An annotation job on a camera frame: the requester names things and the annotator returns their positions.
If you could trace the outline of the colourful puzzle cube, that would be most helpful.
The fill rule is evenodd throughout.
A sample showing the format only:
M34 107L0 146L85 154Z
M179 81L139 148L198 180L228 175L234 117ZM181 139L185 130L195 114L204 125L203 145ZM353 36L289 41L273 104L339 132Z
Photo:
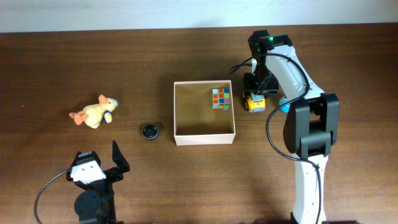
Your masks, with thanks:
M212 109L228 111L231 106L231 95L229 88L212 89Z

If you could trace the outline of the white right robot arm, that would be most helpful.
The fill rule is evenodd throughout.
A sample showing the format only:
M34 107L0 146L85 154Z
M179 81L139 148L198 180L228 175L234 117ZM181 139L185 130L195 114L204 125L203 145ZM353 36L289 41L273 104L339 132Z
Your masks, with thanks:
M252 71L243 76L243 96L250 112L262 111L256 99L283 90L276 112L287 114L283 138L288 153L280 155L295 165L295 205L292 223L326 223L323 206L324 175L328 156L336 142L340 102L326 94L309 77L286 34L257 30L248 38L251 57L244 61Z

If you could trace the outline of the yellow grey toy truck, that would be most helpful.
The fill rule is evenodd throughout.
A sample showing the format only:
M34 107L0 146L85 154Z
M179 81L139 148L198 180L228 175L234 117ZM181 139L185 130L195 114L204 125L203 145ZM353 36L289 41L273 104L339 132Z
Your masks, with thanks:
M248 95L244 95L245 108L250 113L257 113L266 110L266 98L264 95L255 95L250 92Z

